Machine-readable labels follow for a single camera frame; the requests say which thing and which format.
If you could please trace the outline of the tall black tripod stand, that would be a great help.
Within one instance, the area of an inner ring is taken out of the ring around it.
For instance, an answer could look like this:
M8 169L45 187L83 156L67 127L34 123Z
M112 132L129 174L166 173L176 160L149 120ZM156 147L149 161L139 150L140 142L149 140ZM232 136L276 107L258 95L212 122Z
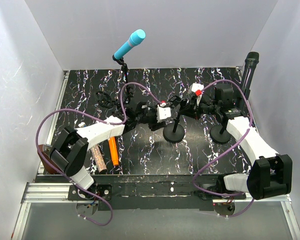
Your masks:
M125 83L127 84L128 81L128 66L127 64L124 62L124 58L120 58L117 59L116 62L121 66L121 71L124 73L124 80ZM134 94L132 92L133 88L128 85L125 87L125 99L124 99L124 104L126 106L126 110L132 111L133 110L133 106L132 106L132 98L134 97Z

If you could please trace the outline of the black microphone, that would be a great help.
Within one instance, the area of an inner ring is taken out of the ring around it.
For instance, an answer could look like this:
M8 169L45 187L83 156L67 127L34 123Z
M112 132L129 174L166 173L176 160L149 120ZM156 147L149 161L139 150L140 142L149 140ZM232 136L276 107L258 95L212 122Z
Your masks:
M259 63L259 53L251 51L247 54L244 61L244 70L241 78L240 88L248 99L250 94L250 86L252 83L253 75L256 70L257 64Z

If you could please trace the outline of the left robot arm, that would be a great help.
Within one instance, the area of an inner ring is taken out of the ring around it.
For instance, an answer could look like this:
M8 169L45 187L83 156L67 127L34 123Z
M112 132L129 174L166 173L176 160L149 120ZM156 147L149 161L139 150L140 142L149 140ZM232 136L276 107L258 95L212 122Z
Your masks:
M49 150L48 159L77 185L85 200L91 200L97 191L95 181L84 167L87 152L99 143L128 133L138 124L148 125L151 131L166 128L166 121L172 117L174 107L173 103L164 101L155 106L140 102L135 110L120 107L107 119L89 126L67 126Z

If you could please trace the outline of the orange microphone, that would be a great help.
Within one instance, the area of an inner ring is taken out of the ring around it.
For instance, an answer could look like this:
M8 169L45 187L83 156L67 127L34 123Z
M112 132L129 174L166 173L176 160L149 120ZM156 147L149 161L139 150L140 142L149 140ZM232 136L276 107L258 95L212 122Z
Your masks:
M120 163L119 163L119 155L118 155L118 150L117 150L116 138L114 136L109 138L108 144L109 144L109 150L110 150L112 164L114 167L117 167L120 165Z

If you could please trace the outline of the glitter silver microphone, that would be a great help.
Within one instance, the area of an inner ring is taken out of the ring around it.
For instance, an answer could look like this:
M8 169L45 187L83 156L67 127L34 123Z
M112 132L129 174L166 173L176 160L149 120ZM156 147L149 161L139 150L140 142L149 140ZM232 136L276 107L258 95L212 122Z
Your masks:
M98 172L100 174L105 174L107 172L107 166L103 159L99 146L96 144L90 150Z

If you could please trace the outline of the cyan microphone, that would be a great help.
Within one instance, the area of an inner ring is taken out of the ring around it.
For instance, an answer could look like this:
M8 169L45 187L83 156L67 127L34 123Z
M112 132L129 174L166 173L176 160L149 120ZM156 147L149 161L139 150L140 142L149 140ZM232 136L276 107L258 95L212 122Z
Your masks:
M135 30L128 40L113 54L112 59L116 62L123 59L132 48L140 45L146 38L146 33L143 29Z

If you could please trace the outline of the small black tripod stand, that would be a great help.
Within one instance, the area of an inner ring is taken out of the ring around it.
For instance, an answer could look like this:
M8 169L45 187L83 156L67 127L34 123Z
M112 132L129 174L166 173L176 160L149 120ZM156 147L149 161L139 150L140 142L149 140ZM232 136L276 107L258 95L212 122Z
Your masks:
M115 108L116 112L121 112L121 113L123 112L120 100L112 98L105 91L101 91L101 90L97 91L95 93L95 99L98 105L102 108L106 108L106 109Z

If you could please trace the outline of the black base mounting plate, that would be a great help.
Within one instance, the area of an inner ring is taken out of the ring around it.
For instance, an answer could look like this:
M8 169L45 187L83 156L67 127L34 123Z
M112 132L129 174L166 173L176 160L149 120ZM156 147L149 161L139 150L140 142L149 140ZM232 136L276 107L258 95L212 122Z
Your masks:
M224 199L198 190L191 174L93 175L97 193L114 210L197 209L213 211Z

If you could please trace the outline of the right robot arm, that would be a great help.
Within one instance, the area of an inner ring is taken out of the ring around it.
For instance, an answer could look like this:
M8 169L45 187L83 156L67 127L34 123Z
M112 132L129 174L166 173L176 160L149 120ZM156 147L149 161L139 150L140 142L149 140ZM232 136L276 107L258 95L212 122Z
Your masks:
M227 155L240 146L252 167L248 174L230 173L221 177L216 191L211 191L195 185L195 188L211 195L227 199L249 193L255 200L261 200L280 195L287 195L292 188L293 161L287 155L280 155L268 145L252 126L253 114L248 117L231 117L226 124L227 132L233 136L236 143L214 160Z

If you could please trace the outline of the round base stand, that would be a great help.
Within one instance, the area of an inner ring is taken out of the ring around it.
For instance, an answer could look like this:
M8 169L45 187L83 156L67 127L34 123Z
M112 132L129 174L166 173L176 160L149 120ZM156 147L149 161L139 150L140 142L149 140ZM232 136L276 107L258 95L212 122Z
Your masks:
M214 143L224 145L228 143L231 139L230 133L226 130L228 122L225 121L221 124L213 126L210 131L209 135L210 138Z
M180 124L179 119L175 119L174 122L167 124L163 129L163 137L170 143L180 143L185 137L185 129Z

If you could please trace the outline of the blue white toy block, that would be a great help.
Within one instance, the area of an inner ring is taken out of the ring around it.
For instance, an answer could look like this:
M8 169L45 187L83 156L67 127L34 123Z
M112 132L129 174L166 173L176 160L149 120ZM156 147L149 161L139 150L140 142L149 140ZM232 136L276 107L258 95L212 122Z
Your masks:
M86 127L87 125L86 125L86 123L85 122L81 122L81 123L79 123L78 124L78 128L84 128L84 127Z

